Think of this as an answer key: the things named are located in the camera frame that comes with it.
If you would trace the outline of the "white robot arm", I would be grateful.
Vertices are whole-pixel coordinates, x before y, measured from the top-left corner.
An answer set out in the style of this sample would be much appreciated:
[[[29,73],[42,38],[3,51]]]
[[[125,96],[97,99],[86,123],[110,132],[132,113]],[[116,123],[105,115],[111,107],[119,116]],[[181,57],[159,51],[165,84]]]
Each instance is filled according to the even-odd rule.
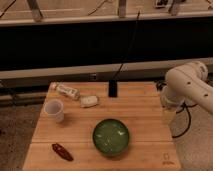
[[[208,68],[194,61],[174,67],[165,74],[166,85],[160,92],[162,122],[169,125],[177,109],[189,99],[213,115],[213,87],[206,83]]]

